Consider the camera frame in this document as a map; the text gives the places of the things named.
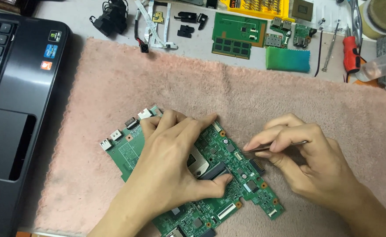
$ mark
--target metal tool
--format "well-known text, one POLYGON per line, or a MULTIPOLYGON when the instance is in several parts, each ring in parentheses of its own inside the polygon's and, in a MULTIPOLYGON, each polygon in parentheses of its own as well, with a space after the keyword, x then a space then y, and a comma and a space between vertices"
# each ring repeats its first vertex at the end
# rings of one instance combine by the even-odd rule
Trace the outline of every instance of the metal tool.
POLYGON ((344 44, 344 67, 347 73, 356 73, 360 71, 360 55, 358 54, 355 37, 351 35, 351 30, 348 27, 345 30, 345 38, 342 41, 344 44))
POLYGON ((335 44, 336 33, 338 32, 338 26, 339 26, 339 22, 336 24, 335 33, 333 34, 332 42, 330 43, 329 51, 327 52, 325 65, 324 65, 324 67, 322 68, 322 71, 324 71, 324 72, 327 71, 327 64, 328 64, 329 59, 330 59, 330 56, 331 56, 331 54, 332 54, 333 45, 335 44))
POLYGON ((358 0, 347 0, 351 7, 352 35, 355 37, 355 44, 360 47, 363 41, 363 29, 358 0))
MULTIPOLYGON (((304 143, 308 143, 308 141, 302 141, 302 142, 299 142, 299 143, 292 143, 290 146, 292 146, 292 145, 301 145, 301 144, 304 144, 304 143)), ((258 146, 257 148, 254 148, 254 149, 246 151, 246 152, 253 153, 253 152, 258 152, 258 151, 267 151, 267 150, 269 150, 269 148, 270 148, 270 144, 263 144, 263 145, 258 146)))

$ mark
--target screwdriver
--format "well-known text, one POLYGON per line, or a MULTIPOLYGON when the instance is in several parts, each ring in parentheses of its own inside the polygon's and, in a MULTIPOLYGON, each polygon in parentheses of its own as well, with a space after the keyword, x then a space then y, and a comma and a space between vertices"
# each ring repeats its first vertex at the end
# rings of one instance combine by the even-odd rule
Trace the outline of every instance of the screwdriver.
POLYGON ((356 73, 360 71, 360 56, 357 51, 355 37, 351 36, 351 29, 348 27, 345 30, 345 38, 342 41, 344 44, 344 67, 347 73, 356 73))

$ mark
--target plastic container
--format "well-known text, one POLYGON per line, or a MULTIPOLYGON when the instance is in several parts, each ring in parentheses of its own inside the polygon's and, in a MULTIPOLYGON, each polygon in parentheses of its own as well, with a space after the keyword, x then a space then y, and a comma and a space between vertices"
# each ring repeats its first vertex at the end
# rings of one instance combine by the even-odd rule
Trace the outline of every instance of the plastic container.
POLYGON ((289 0, 274 0, 276 2, 277 9, 265 7, 261 0, 220 0, 221 3, 227 5, 228 11, 238 12, 249 16, 255 16, 265 19, 274 19, 275 17, 282 18, 295 22, 295 19, 288 17, 288 11, 290 8, 289 0))
POLYGON ((386 75, 386 54, 361 65, 355 74, 360 81, 370 81, 386 75))

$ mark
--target small circuit board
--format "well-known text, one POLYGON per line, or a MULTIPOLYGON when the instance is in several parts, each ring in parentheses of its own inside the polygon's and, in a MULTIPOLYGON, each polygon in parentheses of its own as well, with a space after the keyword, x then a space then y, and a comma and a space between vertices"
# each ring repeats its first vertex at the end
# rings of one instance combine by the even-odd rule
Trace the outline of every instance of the small circuit board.
POLYGON ((226 56, 232 56, 242 59, 250 59, 250 48, 252 44, 227 40, 217 37, 214 39, 212 46, 212 53, 221 54, 226 56))
POLYGON ((274 35, 274 34, 268 34, 268 33, 266 33, 266 37, 265 37, 265 46, 286 48, 286 47, 282 47, 282 35, 274 35))
POLYGON ((294 30, 293 45, 300 48, 306 48, 311 42, 312 37, 316 34, 317 30, 311 27, 296 24, 294 30))
POLYGON ((288 48, 288 41, 290 40, 290 37, 291 37, 291 24, 292 24, 291 21, 286 21, 286 20, 282 21, 282 19, 279 17, 275 17, 272 20, 269 28, 275 32, 282 34, 280 46, 275 46, 275 47, 288 48))
POLYGON ((217 12, 212 39, 236 40, 251 43, 252 46, 263 47, 267 24, 268 21, 262 19, 217 12))
MULTIPOLYGON (((162 116, 154 106, 130 118, 125 128, 116 130, 100 146, 121 170, 126 182, 140 157, 144 137, 140 119, 162 116)), ((203 199, 185 203, 152 220, 162 237, 214 237, 215 228, 242 207, 240 197, 259 205, 269 219, 284 212, 278 197, 263 180, 264 168, 256 159, 247 159, 237 145, 227 137, 215 121, 199 136, 187 160, 190 172, 199 180, 213 180, 223 174, 232 174, 222 198, 203 199)))
POLYGON ((161 11, 155 12, 153 14, 152 21, 158 22, 158 23, 163 23, 164 22, 163 12, 161 12, 161 11))

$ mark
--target white table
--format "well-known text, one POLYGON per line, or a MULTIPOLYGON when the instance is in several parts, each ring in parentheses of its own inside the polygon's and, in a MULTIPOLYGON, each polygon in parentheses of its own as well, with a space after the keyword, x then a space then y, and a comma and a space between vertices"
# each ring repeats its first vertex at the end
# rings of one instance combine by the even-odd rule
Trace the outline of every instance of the white table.
MULTIPOLYGON (((55 146, 55 140, 58 136, 58 129, 60 127, 60 122, 62 120, 62 114, 67 103, 67 98, 69 95, 69 90, 71 88, 71 83, 74 79, 74 74, 76 73, 76 66, 78 64, 78 59, 80 57, 80 52, 83 49, 83 46, 88 37, 99 38, 103 40, 113 40, 119 43, 125 43, 128 45, 137 46, 138 43, 134 39, 134 16, 136 13, 136 6, 132 0, 129 2, 129 17, 127 23, 129 26, 127 30, 124 31, 122 35, 117 35, 114 38, 107 38, 101 34, 89 21, 90 16, 99 17, 102 13, 102 2, 103 0, 66 0, 64 2, 40 2, 35 17, 43 19, 51 19, 56 21, 61 21, 66 23, 70 29, 73 31, 74 39, 71 48, 70 59, 67 65, 67 74, 65 75, 66 83, 61 85, 62 92, 57 106, 54 108, 54 117, 51 121, 55 121, 51 124, 51 127, 46 132, 46 137, 49 137, 48 141, 45 141, 43 146, 42 154, 37 160, 39 161, 36 164, 35 178, 31 185, 31 189, 27 190, 30 193, 30 196, 27 198, 25 204, 25 211, 23 213, 23 218, 20 223, 20 230, 32 232, 32 224, 34 216, 36 213, 37 203, 40 197, 40 191, 43 188, 43 182, 45 179, 45 173, 48 170, 48 164, 53 153, 53 147, 55 146)), ((164 12, 166 15, 166 7, 155 6, 155 10, 164 12)), ((173 41, 178 45, 177 50, 169 50, 170 53, 183 55, 185 57, 199 58, 203 60, 210 61, 220 61, 228 65, 249 67, 256 69, 265 69, 265 48, 253 47, 251 52, 250 60, 239 59, 234 57, 226 57, 218 54, 211 53, 212 47, 212 31, 214 24, 214 16, 218 10, 207 9, 203 7, 198 7, 195 5, 185 4, 185 3, 172 3, 171 8, 171 20, 169 23, 169 36, 168 40, 173 41), (177 15, 180 11, 190 11, 195 13, 204 13, 208 16, 208 22, 205 25, 205 28, 201 31, 198 30, 198 24, 189 24, 195 28, 195 32, 192 35, 192 38, 183 38, 178 37, 177 30, 179 30, 181 24, 180 21, 174 20, 174 15, 177 15)), ((145 28, 145 21, 141 18, 139 21, 139 31, 138 34, 143 38, 143 32, 145 28)), ((158 25, 158 34, 163 38, 163 24, 158 25)), ((332 40, 332 34, 323 33, 323 42, 322 42, 322 57, 320 68, 323 67, 325 57, 332 40)), ((313 77, 317 68, 317 58, 319 51, 319 37, 320 32, 318 32, 314 37, 313 41, 309 44, 308 50, 311 51, 311 71, 308 74, 305 73, 294 73, 296 75, 302 75, 305 77, 313 77)), ((343 37, 338 35, 336 43, 332 52, 332 57, 330 59, 328 70, 326 73, 320 70, 317 78, 322 80, 335 81, 338 83, 343 83, 343 75, 345 71, 343 68, 343 37)), ((295 48, 292 45, 292 40, 289 42, 289 48, 295 48)), ((366 60, 372 60, 376 57, 376 43, 374 41, 364 41, 362 56, 366 60)), ((150 48, 149 50, 161 50, 157 48, 150 48)))

